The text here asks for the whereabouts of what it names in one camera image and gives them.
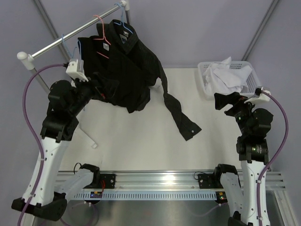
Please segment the white dress shirt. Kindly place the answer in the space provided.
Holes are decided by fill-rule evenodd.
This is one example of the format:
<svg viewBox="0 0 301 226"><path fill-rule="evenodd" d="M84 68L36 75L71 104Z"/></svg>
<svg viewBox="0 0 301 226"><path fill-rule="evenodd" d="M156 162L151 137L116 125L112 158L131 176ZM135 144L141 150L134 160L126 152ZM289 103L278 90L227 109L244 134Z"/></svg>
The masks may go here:
<svg viewBox="0 0 301 226"><path fill-rule="evenodd" d="M247 87L246 81L252 69L246 65L240 69L231 69L231 57L220 63L211 63L204 71L206 80L205 91L213 95L214 93L231 94L241 93Z"/></svg>

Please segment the pink wire hanger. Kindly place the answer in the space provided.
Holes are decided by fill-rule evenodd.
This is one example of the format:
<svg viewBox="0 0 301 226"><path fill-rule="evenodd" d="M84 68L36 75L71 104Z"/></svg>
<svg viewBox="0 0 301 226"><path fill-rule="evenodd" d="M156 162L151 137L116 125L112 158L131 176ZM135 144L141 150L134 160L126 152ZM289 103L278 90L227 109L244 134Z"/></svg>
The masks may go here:
<svg viewBox="0 0 301 226"><path fill-rule="evenodd" d="M101 21L101 24L102 24L102 37L101 38L96 38L95 40L103 41L103 49L109 52L111 43L107 40L107 38L105 36L105 29L104 29L103 19L98 15L93 15L93 17L98 18Z"/></svg>

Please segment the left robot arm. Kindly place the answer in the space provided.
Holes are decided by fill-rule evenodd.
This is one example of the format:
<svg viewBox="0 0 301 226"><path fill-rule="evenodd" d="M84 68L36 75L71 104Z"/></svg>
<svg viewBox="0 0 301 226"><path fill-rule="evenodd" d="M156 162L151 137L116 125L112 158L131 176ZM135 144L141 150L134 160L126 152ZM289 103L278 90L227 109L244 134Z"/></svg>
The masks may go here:
<svg viewBox="0 0 301 226"><path fill-rule="evenodd" d="M101 84L92 79L76 79L75 86L66 80L52 84L40 136L33 132L40 150L34 173L23 196L13 200L11 205L21 213L21 218L31 214L58 221L67 203L82 189L114 189L115 174L104 174L99 167L87 163L60 186L55 186L64 153L79 124L77 115L91 99L101 96Z"/></svg>

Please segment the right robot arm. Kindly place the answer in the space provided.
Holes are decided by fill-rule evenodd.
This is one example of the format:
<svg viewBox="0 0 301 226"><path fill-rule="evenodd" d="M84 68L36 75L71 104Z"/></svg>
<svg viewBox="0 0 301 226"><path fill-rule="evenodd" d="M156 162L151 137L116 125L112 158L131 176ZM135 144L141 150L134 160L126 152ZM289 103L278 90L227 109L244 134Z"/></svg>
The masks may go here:
<svg viewBox="0 0 301 226"><path fill-rule="evenodd" d="M268 102L270 98L257 89L252 97L233 92L228 95L215 93L214 99L217 110L232 105L225 114L235 118L241 131L236 150L243 182L232 165L219 164L213 175L214 184L225 190L230 209L228 225L269 226L266 202L269 151L265 137L271 129L273 114L263 108L255 109L255 105Z"/></svg>

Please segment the black striped shirt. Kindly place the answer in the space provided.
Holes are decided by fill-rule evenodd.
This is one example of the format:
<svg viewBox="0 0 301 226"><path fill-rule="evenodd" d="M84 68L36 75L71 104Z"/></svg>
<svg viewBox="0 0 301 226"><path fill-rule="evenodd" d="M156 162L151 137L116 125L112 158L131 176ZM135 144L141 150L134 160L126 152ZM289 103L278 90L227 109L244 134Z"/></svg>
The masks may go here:
<svg viewBox="0 0 301 226"><path fill-rule="evenodd" d="M192 122L183 112L181 103L168 93L168 82L162 64L158 57L148 49L139 39L136 30L129 24L120 25L120 20L112 20L108 24L97 24L97 32L105 31L113 50L118 57L123 57L123 64L130 69L130 75L137 75L143 79L142 91L135 109L141 111L151 99L150 87L157 79L161 79L163 100L171 113L173 120L183 138L188 141L201 131L201 128Z"/></svg>

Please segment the white plastic basket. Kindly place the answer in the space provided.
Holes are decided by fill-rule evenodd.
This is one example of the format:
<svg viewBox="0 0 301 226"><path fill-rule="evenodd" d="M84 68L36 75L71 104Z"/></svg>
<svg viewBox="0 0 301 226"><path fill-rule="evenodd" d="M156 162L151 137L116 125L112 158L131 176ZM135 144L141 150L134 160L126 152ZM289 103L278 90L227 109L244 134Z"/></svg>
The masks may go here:
<svg viewBox="0 0 301 226"><path fill-rule="evenodd" d="M207 85L207 81L206 81L206 76L204 75L204 73L211 63L213 63L213 62L198 63L199 87L202 89L206 100L214 100L214 95L211 94L210 92L207 92L206 88L205 88L205 86ZM248 78L246 80L246 86L243 87L243 89L241 91L241 95L243 95L245 97L251 97L254 94L255 89L257 87L261 86L261 82L258 79L258 76L257 76L254 68L252 67L252 65L247 61L232 61L230 63L230 69L238 70L246 65L248 65L252 68L252 72L250 73L250 75L248 76Z"/></svg>

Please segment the silver clothes rack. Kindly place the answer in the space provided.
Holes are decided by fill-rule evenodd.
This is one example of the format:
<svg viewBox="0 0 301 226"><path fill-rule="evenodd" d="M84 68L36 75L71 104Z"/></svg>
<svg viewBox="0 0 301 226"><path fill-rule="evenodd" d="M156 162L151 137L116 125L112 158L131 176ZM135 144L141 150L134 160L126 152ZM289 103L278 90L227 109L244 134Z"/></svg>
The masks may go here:
<svg viewBox="0 0 301 226"><path fill-rule="evenodd" d="M70 38L72 38L76 34L78 34L78 33L82 32L83 30L87 29L88 27L94 25L97 21L99 21L98 17L105 18L108 15L112 14L113 12L123 8L125 10L127 23L128 24L131 23L130 13L129 13L129 11L130 11L129 1L121 0L121 1L118 2L117 5L114 5L112 8L105 10L101 14L93 17L92 19L88 20L84 24L80 25L76 29L72 30L71 32L67 33L66 35L64 35L63 37L60 38L58 36L58 32L55 30L55 27L52 24L50 16L48 15L44 5L42 4L42 1L34 0L33 3L34 3L34 6L37 8L39 14L41 15L42 20L46 24L46 27L48 28L48 30L50 31L52 37L55 40L52 43L50 43L49 45L45 46L44 48L42 48L41 50L39 50L39 51L37 51L33 54L28 54L28 53L25 53L23 51L17 53L17 59L22 62L22 64L25 66L25 68L28 71L30 71L31 74L35 74L35 73L38 72L38 70L35 68L35 66L33 64L33 61L36 58L43 55L44 53L46 53L47 51L49 51L49 50L51 50L51 49L53 49L57 46L59 47L60 52L62 53L63 57L66 60L69 60L70 57L67 54L67 49L65 47L63 47L63 42L70 39Z"/></svg>

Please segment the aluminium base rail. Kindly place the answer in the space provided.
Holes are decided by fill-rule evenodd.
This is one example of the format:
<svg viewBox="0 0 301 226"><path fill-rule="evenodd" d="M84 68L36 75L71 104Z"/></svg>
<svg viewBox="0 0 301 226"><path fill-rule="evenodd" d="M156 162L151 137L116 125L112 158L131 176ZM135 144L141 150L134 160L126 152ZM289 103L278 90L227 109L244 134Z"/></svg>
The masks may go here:
<svg viewBox="0 0 301 226"><path fill-rule="evenodd" d="M198 190L199 183L194 171L103 171L115 174L116 190L180 191ZM60 171L55 185L58 186L73 176L73 171ZM280 172L270 171L266 174L268 190L285 190L285 183Z"/></svg>

